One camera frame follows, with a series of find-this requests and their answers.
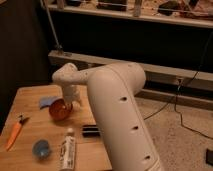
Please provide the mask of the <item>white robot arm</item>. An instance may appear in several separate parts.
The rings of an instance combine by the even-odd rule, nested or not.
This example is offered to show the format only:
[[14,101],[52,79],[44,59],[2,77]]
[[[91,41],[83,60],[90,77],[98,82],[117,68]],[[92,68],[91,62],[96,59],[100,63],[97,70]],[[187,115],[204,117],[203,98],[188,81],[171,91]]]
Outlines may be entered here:
[[52,75],[64,100],[77,99],[74,87],[87,86],[90,108],[113,171],[165,171],[135,101],[145,84],[141,65],[119,62],[85,70],[67,63]]

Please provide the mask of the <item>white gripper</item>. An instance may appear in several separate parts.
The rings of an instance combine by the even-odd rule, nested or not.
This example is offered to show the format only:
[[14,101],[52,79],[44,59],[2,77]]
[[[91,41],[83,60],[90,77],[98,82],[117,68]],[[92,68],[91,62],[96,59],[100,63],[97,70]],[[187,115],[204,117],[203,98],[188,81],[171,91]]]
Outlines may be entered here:
[[76,101],[82,107],[82,100],[77,90],[76,85],[69,85],[62,88],[63,98],[65,100],[65,107],[67,110],[72,110],[72,102]]

